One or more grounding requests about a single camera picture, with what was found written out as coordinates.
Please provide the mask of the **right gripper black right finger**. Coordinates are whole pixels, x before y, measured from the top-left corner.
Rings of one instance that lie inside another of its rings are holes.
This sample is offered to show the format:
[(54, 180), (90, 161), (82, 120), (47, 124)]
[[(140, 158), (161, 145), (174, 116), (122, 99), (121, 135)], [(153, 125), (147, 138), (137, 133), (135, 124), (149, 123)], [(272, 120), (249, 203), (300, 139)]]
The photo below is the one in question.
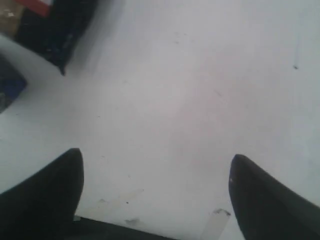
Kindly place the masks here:
[(230, 165), (228, 191), (246, 240), (318, 240), (320, 208), (245, 155)]

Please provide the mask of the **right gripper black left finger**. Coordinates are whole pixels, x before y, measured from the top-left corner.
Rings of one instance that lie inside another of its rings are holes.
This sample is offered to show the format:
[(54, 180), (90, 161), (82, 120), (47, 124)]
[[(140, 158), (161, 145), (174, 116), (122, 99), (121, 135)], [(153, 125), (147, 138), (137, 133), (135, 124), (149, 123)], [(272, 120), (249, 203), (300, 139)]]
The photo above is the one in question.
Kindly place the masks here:
[(0, 195), (2, 240), (62, 240), (83, 191), (83, 156), (71, 148)]

